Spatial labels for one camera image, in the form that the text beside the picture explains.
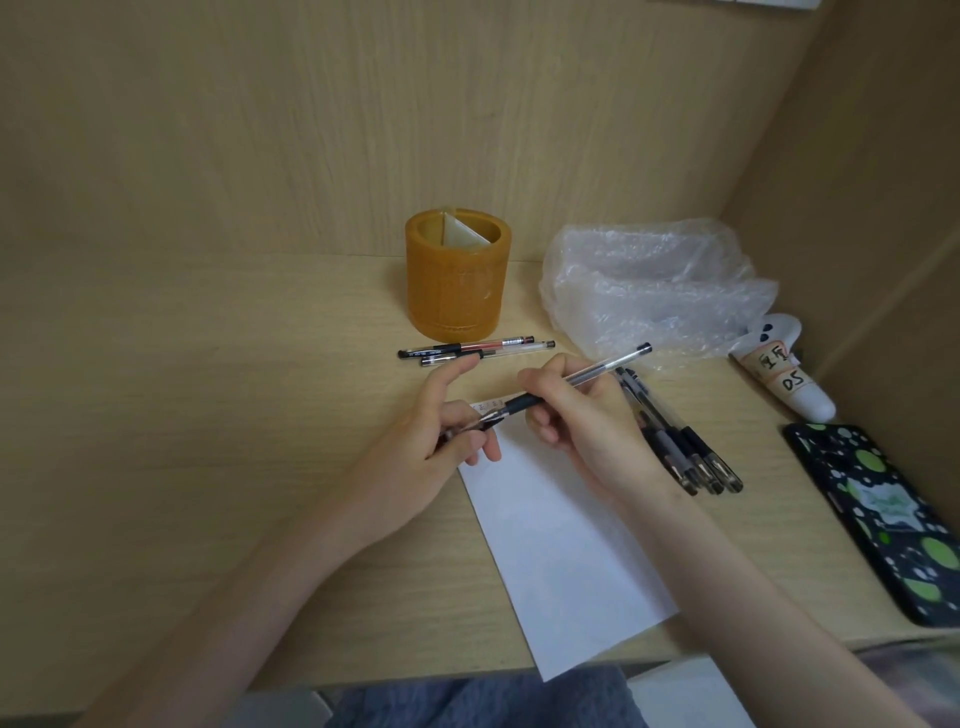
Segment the bundle of pens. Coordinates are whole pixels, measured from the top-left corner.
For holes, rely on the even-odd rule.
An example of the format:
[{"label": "bundle of pens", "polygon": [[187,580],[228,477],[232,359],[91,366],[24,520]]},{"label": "bundle of pens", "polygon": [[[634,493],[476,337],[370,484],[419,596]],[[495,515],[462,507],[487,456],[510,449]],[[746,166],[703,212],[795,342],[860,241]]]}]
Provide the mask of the bundle of pens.
[{"label": "bundle of pens", "polygon": [[420,359],[422,367],[432,367],[452,361],[458,356],[478,353],[481,359],[491,356],[507,356],[514,353],[541,352],[553,349],[555,341],[535,341],[533,336],[514,336],[496,341],[477,341],[472,344],[437,344],[422,349],[401,349],[396,353],[401,359]]},{"label": "bundle of pens", "polygon": [[616,377],[635,406],[637,424],[650,449],[685,491],[696,496],[705,490],[717,496],[725,490],[743,490],[743,482],[730,466],[662,400],[655,399],[633,369],[617,367]]}]

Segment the clear plastic bag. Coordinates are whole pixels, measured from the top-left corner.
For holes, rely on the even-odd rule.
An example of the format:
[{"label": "clear plastic bag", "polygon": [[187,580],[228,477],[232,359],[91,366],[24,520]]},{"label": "clear plastic bag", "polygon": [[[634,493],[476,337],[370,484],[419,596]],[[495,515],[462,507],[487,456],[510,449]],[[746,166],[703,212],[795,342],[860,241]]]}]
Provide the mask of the clear plastic bag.
[{"label": "clear plastic bag", "polygon": [[662,366],[679,356],[723,356],[777,297],[755,276],[736,233],[717,220],[565,226],[550,243],[543,307],[594,359],[644,341]]}]

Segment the desk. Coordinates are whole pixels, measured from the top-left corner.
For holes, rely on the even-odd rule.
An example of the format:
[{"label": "desk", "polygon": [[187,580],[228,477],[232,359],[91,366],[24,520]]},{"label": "desk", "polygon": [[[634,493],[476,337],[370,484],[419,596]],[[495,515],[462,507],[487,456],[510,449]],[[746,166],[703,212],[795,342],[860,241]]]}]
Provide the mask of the desk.
[{"label": "desk", "polygon": [[[497,334],[552,335],[514,263]],[[403,260],[331,255],[22,260],[0,279],[0,716],[80,710],[273,525],[333,481],[424,371],[396,359]],[[492,359],[452,397],[516,389]],[[850,644],[908,622],[727,360],[653,381],[740,473],[699,502]],[[605,659],[696,650],[681,618]],[[257,678],[333,685],[532,665],[459,476],[325,583]]]}]

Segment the wooden panel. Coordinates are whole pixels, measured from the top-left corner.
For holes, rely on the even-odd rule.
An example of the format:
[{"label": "wooden panel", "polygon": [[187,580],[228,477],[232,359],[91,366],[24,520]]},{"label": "wooden panel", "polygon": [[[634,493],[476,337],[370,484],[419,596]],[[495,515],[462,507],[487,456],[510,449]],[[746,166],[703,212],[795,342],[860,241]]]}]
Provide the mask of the wooden panel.
[{"label": "wooden panel", "polygon": [[825,14],[5,2],[0,174],[29,246],[400,255],[453,204],[540,259],[564,223],[719,213]]},{"label": "wooden panel", "polygon": [[[395,352],[421,337],[400,258],[70,252],[4,274],[0,716],[78,710],[409,406],[425,372]],[[497,335],[549,336],[539,277],[511,264]],[[512,392],[549,355],[484,361],[451,398]],[[651,379],[746,482],[698,501],[811,616],[849,643],[931,634],[886,595],[752,380],[726,359]],[[697,649],[676,618],[606,657]],[[258,684],[531,665],[454,477],[318,590]]]},{"label": "wooden panel", "polygon": [[958,88],[960,4],[841,0],[724,213],[815,376],[948,254]]},{"label": "wooden panel", "polygon": [[824,379],[960,534],[960,251]]}]

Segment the black phone case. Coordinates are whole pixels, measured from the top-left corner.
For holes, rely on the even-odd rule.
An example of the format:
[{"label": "black phone case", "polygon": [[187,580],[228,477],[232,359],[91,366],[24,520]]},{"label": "black phone case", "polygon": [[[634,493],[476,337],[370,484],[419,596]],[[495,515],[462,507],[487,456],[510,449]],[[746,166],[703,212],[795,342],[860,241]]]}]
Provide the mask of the black phone case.
[{"label": "black phone case", "polygon": [[960,541],[876,443],[853,425],[782,434],[911,621],[960,626]]}]

